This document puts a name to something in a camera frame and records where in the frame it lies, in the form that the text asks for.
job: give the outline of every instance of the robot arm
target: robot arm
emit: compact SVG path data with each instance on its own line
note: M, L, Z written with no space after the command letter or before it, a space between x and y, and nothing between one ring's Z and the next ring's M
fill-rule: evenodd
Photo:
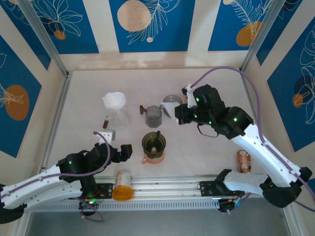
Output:
M125 162L132 154L131 145L121 145L120 152L109 145L109 150L106 166L111 162ZM38 205L93 196L98 191L96 181L93 175L85 174L105 165L107 154L106 144L97 143L91 151L69 154L53 167L27 180L9 186L0 185L0 224L18 219Z
M216 179L218 189L256 193L277 207L285 207L297 199L302 183L293 174L308 181L312 175L309 168L300 168L290 162L264 136L262 141L253 119L239 107L226 107L215 88L204 85L190 89L187 86L182 91L188 98L188 104L175 107L178 124L194 121L198 125L210 125L218 134L245 149L267 173L252 175L223 170ZM293 171L288 170L283 162Z

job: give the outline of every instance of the white table surface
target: white table surface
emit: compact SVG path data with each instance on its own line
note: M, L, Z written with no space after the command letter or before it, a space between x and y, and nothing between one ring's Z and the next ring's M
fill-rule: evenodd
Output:
M239 146L224 136L208 138L199 134L196 124L176 125L162 115L162 125L149 128L139 105L159 105L169 94L181 95L181 88L192 84L208 69L159 69L159 70L108 70L75 71L66 97L60 124L48 159L48 167L65 158L69 153L91 150L98 138L93 131L103 131L105 109L102 97L108 92L126 95L131 124L116 131L112 146L120 150L121 144L132 144L133 153L127 162L109 165L100 176L114 176L119 170L128 170L133 176L169 176L218 174L223 169L237 171L236 152ZM208 75L199 85L218 89L226 106L238 106L252 115L239 74L219 70ZM215 135L209 126L202 126L206 134ZM142 138L160 130L166 138L165 159L159 164L142 164ZM262 169L253 162L253 173Z

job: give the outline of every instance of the gray floor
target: gray floor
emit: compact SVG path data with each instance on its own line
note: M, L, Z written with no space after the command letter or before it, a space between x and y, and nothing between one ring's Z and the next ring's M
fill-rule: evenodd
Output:
M249 199L231 212L164 210L104 212L105 222L79 213L34 213L27 236L285 236L283 211L264 199Z

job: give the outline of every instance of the pour-over coffee dripper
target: pour-over coffee dripper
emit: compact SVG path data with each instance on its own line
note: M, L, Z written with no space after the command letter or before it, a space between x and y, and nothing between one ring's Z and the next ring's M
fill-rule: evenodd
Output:
M142 164L147 162L157 164L164 159L164 149L166 140L161 132L150 132L142 139L142 148L144 151L144 158Z

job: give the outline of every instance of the orange lid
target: orange lid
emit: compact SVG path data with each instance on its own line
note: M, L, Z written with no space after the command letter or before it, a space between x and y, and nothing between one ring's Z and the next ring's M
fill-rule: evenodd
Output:
M127 201L133 197L133 190L127 186L119 185L113 191L113 198L116 201Z

